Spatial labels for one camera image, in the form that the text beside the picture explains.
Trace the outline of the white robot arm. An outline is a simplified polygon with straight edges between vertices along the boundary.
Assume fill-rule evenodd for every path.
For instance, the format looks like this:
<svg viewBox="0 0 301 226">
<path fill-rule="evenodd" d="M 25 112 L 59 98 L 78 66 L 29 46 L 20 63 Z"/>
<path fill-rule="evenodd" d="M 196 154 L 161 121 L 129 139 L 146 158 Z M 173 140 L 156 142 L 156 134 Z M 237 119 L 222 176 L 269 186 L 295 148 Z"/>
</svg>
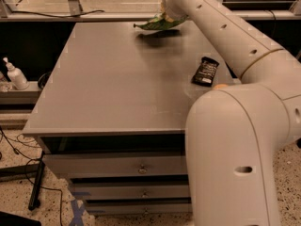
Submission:
<svg viewBox="0 0 301 226">
<path fill-rule="evenodd" d="M 239 84 L 192 105 L 185 150 L 195 226 L 281 226 L 275 152 L 301 138 L 300 63 L 216 0 L 163 0 L 188 16 Z"/>
</svg>

